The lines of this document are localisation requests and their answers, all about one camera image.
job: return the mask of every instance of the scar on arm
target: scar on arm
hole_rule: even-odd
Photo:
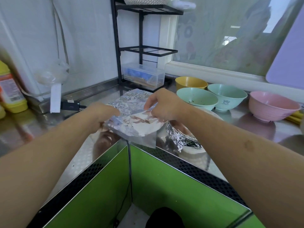
[[[244,143],[244,145],[245,145],[246,150],[248,150],[249,152],[254,152],[254,146],[253,146],[252,141],[248,140]]]

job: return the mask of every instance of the woven basket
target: woven basket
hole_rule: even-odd
[[[167,0],[124,0],[127,5],[165,5]]]

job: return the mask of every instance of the clear plastic storage box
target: clear plastic storage box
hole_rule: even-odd
[[[122,65],[125,80],[145,86],[149,90],[161,87],[165,81],[165,71],[157,68],[128,63]]]

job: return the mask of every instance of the mint green bowl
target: mint green bowl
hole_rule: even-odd
[[[219,102],[216,104],[215,108],[221,111],[233,109],[247,98],[247,93],[245,91],[234,86],[211,84],[208,85],[208,90],[218,97]]]
[[[199,88],[182,88],[176,92],[183,101],[197,107],[212,110],[218,103],[213,93]]]

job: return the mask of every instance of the purple cutting board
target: purple cutting board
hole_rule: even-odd
[[[304,6],[273,61],[266,80],[304,89]]]

